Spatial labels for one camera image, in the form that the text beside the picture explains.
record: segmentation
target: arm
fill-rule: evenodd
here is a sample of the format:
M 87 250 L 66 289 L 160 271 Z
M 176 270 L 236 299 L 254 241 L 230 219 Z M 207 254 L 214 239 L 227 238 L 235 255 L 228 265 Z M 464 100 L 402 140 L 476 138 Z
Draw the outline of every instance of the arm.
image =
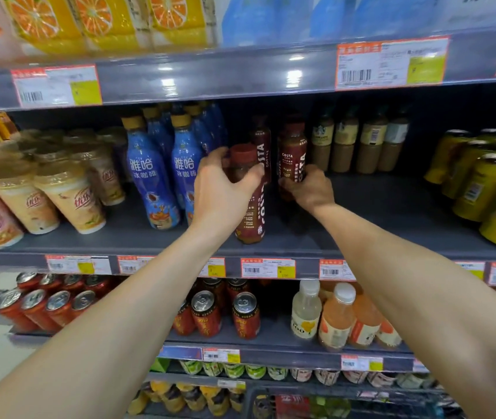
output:
M 454 262 L 335 204 L 314 165 L 297 202 L 332 235 L 358 282 L 471 418 L 496 418 L 496 291 Z
M 199 271 L 240 223 L 263 176 L 231 184 L 202 160 L 189 229 L 0 381 L 0 419 L 122 418 Z

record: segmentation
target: yellow package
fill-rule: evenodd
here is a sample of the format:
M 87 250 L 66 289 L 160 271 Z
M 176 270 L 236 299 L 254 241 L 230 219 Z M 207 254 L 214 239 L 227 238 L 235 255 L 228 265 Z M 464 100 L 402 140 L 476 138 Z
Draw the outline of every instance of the yellow package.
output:
M 74 0 L 3 0 L 28 56 L 84 55 L 87 44 Z
M 6 112 L 0 112 L 0 136 L 4 140 L 9 140 L 10 136 L 18 133 L 17 127 Z
M 145 0 L 154 46 L 210 46 L 215 40 L 213 0 Z
M 147 12 L 140 0 L 75 0 L 89 47 L 96 51 L 151 48 Z

